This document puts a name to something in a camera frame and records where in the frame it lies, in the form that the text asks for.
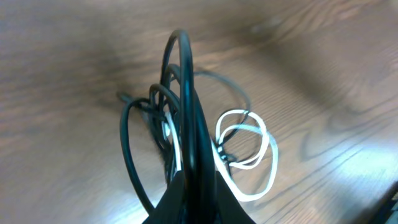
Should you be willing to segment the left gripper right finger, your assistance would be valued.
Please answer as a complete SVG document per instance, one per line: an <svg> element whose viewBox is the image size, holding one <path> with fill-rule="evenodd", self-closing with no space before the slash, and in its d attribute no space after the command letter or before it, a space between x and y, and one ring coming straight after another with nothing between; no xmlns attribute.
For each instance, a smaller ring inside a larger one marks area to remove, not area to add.
<svg viewBox="0 0 398 224"><path fill-rule="evenodd" d="M216 215L214 224L255 224L244 211L220 172L216 171Z"/></svg>

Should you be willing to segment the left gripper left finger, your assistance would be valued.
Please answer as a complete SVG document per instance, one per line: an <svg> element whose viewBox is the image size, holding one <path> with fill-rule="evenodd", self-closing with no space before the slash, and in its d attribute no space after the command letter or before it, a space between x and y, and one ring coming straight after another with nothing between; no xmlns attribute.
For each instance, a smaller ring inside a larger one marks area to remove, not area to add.
<svg viewBox="0 0 398 224"><path fill-rule="evenodd" d="M180 213L183 210L185 196L185 176L183 171L178 171L172 182L167 187L161 200L150 212L143 224L178 224Z"/></svg>

